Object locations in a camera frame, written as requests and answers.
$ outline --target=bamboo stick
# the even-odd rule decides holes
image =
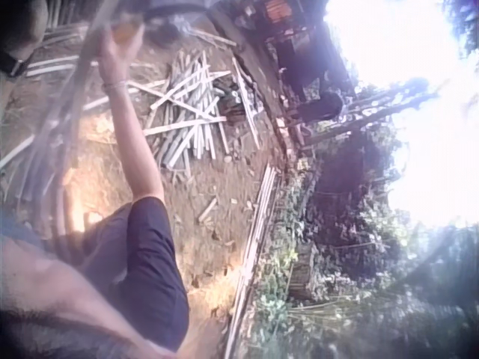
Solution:
[[[75,65],[73,64],[51,66],[51,67],[46,67],[44,69],[27,71],[27,73],[25,74],[25,77],[38,76],[38,75],[43,75],[44,73],[53,73],[55,71],[61,71],[61,70],[71,70],[74,68],[75,68]]]
[[[264,220],[262,219],[262,212],[266,210],[269,204],[269,199],[272,190],[272,184],[275,179],[275,169],[269,165],[266,166],[263,181],[261,182],[260,191],[258,193],[258,206],[254,211],[254,220],[250,228],[250,236],[246,245],[246,251],[243,257],[243,270],[237,285],[237,294],[234,302],[234,316],[231,321],[231,326],[228,334],[228,341],[225,350],[225,359],[229,359],[232,354],[234,341],[236,339],[237,330],[240,323],[240,314],[245,305],[246,300],[246,288],[251,283],[252,269],[256,259],[256,251],[259,245],[258,236],[259,229],[262,230]]]
[[[197,73],[202,73],[206,69],[200,69],[197,71]],[[160,107],[165,101],[171,100],[171,96],[175,94],[179,89],[182,88],[186,83],[188,83],[194,76],[196,76],[196,73],[193,73],[192,75],[188,76],[186,79],[182,80],[178,85],[174,86],[170,91],[168,91],[165,95],[161,96],[161,99],[156,101],[154,104],[150,106],[150,108],[153,110],[155,108]]]
[[[156,86],[163,85],[164,83],[166,83],[166,80],[159,80],[159,81],[150,82],[148,84],[141,85],[141,86],[143,88],[151,89],[151,88],[155,88]],[[130,95],[134,94],[134,93],[138,93],[138,92],[140,92],[140,89],[137,88],[137,87],[128,89],[128,93]],[[89,102],[86,105],[84,105],[83,106],[83,111],[91,110],[95,107],[98,107],[100,105],[103,105],[103,104],[107,103],[108,101],[109,101],[108,96],[100,97],[99,99],[96,99],[96,100],[94,100],[92,102]]]
[[[0,171],[3,167],[8,165],[12,159],[17,157],[21,152],[27,149],[31,144],[33,144],[33,140],[35,139],[34,135],[23,140],[18,146],[16,146],[13,150],[11,150],[5,157],[0,160]]]
[[[170,123],[169,125],[153,127],[152,129],[144,129],[143,134],[145,136],[157,135],[159,133],[168,132],[174,129],[184,129],[185,127],[197,125],[209,125],[210,123],[225,122],[226,120],[226,117],[215,117],[214,121],[197,118],[194,120],[182,121],[180,123]]]
[[[256,131],[256,126],[253,121],[253,114],[251,113],[251,107],[249,105],[249,100],[248,100],[248,91],[245,89],[245,85],[242,80],[241,73],[239,72],[239,66],[237,63],[236,58],[233,58],[233,65],[237,71],[237,80],[238,80],[238,86],[239,86],[239,92],[242,97],[242,102],[243,105],[245,106],[245,112],[246,112],[246,119],[248,120],[249,128],[253,134],[253,139],[254,139],[254,144],[256,144],[256,148],[260,148],[260,142],[257,138],[257,131]]]
[[[34,67],[45,66],[45,65],[50,65],[50,64],[57,64],[58,62],[67,62],[67,61],[74,61],[74,60],[78,60],[78,55],[66,56],[64,58],[53,58],[51,60],[34,62],[33,64],[29,64],[28,68],[31,69],[31,68],[34,68]]]
[[[188,142],[192,139],[193,135],[195,134],[196,130],[198,129],[199,125],[195,125],[193,126],[189,131],[188,131],[188,134],[186,135],[186,137],[183,139],[183,141],[181,142],[180,146],[178,146],[176,152],[174,153],[174,155],[171,157],[170,161],[168,162],[168,164],[166,165],[166,167],[168,169],[173,169],[174,168],[174,165],[176,164],[178,158],[180,157],[181,153],[185,150],[186,148],[186,145],[188,144]]]
[[[155,90],[151,90],[150,88],[146,88],[144,85],[140,85],[140,84],[138,84],[138,83],[136,83],[136,82],[128,81],[128,83],[129,83],[130,85],[132,85],[133,87],[139,88],[140,90],[143,90],[143,91],[145,91],[145,92],[151,93],[152,95],[155,95],[155,96],[158,96],[158,97],[164,97],[164,96],[165,96],[164,93],[161,93],[161,92],[155,91]],[[200,111],[200,110],[198,110],[197,108],[194,108],[193,106],[191,106],[191,105],[189,105],[189,104],[187,104],[187,103],[178,101],[177,99],[170,99],[170,101],[172,101],[175,105],[181,106],[181,107],[186,108],[187,110],[189,110],[189,111],[191,111],[191,112],[196,113],[199,117],[202,117],[202,118],[205,118],[205,119],[214,121],[214,117],[213,117],[213,116],[208,115],[208,114],[205,114],[203,111]]]

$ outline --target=bamboo pole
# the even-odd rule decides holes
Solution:
[[[143,134],[145,136],[157,135],[159,133],[168,132],[174,129],[184,129],[185,127],[197,126],[197,125],[209,125],[210,123],[225,122],[226,117],[215,117],[215,120],[204,120],[201,118],[183,121],[180,123],[170,123],[169,125],[153,127],[152,129],[144,129]]]
[[[237,71],[239,93],[241,94],[242,102],[243,102],[243,105],[245,107],[246,119],[248,120],[249,128],[250,128],[250,130],[253,134],[254,144],[256,144],[256,148],[259,149],[260,148],[260,142],[257,138],[257,130],[256,130],[256,126],[254,124],[254,116],[251,113],[251,106],[249,105],[248,91],[245,89],[245,84],[242,80],[242,76],[241,76],[240,69],[239,69],[236,58],[233,58],[233,65],[234,65],[234,67]]]
[[[199,69],[197,72],[202,73],[206,69]],[[182,80],[178,85],[174,86],[170,91],[168,91],[165,95],[161,96],[161,99],[156,101],[154,104],[150,106],[150,108],[153,110],[155,108],[160,107],[165,101],[171,100],[171,96],[175,94],[179,89],[182,88],[185,84],[187,84],[194,76],[196,76],[196,73],[193,73],[192,75],[188,76],[186,79]]]
[[[22,141],[18,146],[16,146],[13,150],[11,150],[5,157],[3,157],[0,160],[0,171],[2,170],[3,167],[8,165],[12,159],[17,157],[21,152],[26,150],[28,147],[33,144],[33,140],[35,139],[34,135],[31,135],[30,137],[26,138],[24,141]]]

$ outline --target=green foliage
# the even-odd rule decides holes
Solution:
[[[248,310],[251,333],[249,337],[242,337],[243,346],[249,348],[249,358],[254,358],[254,350],[258,347],[262,348],[262,358],[268,355],[278,358],[275,357],[278,338],[294,329],[288,316],[287,293],[291,269],[297,260],[296,245],[304,230],[304,224],[299,221],[299,204],[304,197],[307,169],[308,163],[300,160],[296,171],[289,174],[287,185],[277,201],[272,233],[260,255],[255,290]]]

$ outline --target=bare soil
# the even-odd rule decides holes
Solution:
[[[38,51],[33,62],[75,55],[79,47],[79,41],[59,43]],[[189,38],[174,44],[169,50],[144,46],[138,62],[148,66],[134,67],[132,78],[140,83],[166,78],[168,65],[180,49],[184,52],[206,49],[212,71],[234,69],[231,51]],[[241,56],[260,89],[267,89],[264,96],[268,112],[280,114],[279,83],[273,83],[275,88],[272,88],[266,80],[274,70],[265,68],[264,60],[259,60],[249,47]],[[67,75],[68,71],[61,71],[19,82],[1,127],[2,155],[35,132],[40,125],[41,114],[51,98],[58,95]],[[94,80],[88,88],[87,102],[104,96],[96,70],[92,77]],[[139,119],[144,120],[154,98],[145,93],[132,95],[132,98]],[[284,166],[283,151],[266,112],[258,116],[257,127],[261,139],[259,150],[256,150],[245,123],[227,126],[227,138],[238,153],[237,159],[231,162],[224,160],[224,150],[216,133],[213,136],[216,138],[217,160],[207,156],[202,160],[193,159],[190,180],[179,178],[175,172],[162,170],[165,205],[174,233],[177,264],[191,307],[190,330],[180,351],[185,358],[211,358],[216,355],[228,323],[229,310],[233,306],[243,247],[248,238],[253,213],[248,202],[256,201],[266,163],[279,168]],[[92,136],[104,138],[110,137],[111,133],[111,115],[107,105],[84,113],[79,168],[74,171],[70,183],[76,189],[73,191],[78,204],[75,209],[81,212],[73,213],[74,216],[97,212],[106,217],[131,200],[116,144],[91,140]],[[7,169],[6,178],[11,167]],[[210,224],[200,225],[198,216],[215,196],[219,204],[210,213]]]

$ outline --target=sky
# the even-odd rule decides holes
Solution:
[[[479,110],[465,104],[479,93],[478,53],[459,59],[451,24],[434,0],[330,0],[326,21],[363,85],[387,88],[423,77],[448,79],[437,100],[407,110],[394,122],[409,151],[396,154],[406,173],[389,203],[428,227],[479,222]]]

